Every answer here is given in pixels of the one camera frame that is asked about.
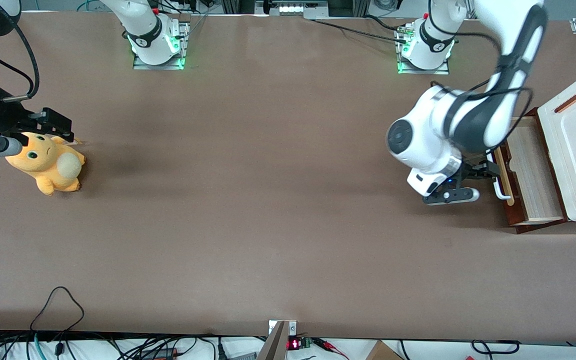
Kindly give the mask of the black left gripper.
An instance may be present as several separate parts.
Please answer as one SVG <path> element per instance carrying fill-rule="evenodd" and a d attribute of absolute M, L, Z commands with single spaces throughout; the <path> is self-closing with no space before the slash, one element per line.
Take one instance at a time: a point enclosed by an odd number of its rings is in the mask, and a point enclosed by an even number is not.
<path fill-rule="evenodd" d="M 459 169 L 459 187 L 465 188 L 470 181 L 493 181 L 494 176 L 500 175 L 501 170 L 496 162 L 483 162 L 482 159 L 463 161 Z"/>

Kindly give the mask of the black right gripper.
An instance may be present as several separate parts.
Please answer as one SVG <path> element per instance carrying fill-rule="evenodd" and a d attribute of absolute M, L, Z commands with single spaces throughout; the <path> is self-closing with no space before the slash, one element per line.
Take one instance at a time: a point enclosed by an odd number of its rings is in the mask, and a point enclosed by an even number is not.
<path fill-rule="evenodd" d="M 70 118 L 60 114 L 49 107 L 42 109 L 42 129 L 35 119 L 30 118 L 33 113 L 23 107 L 20 102 L 6 103 L 2 98 L 10 94 L 0 88 L 0 135 L 9 136 L 12 133 L 38 133 L 43 130 L 51 133 L 51 140 L 56 144 L 75 144 L 73 135 L 73 122 Z"/>

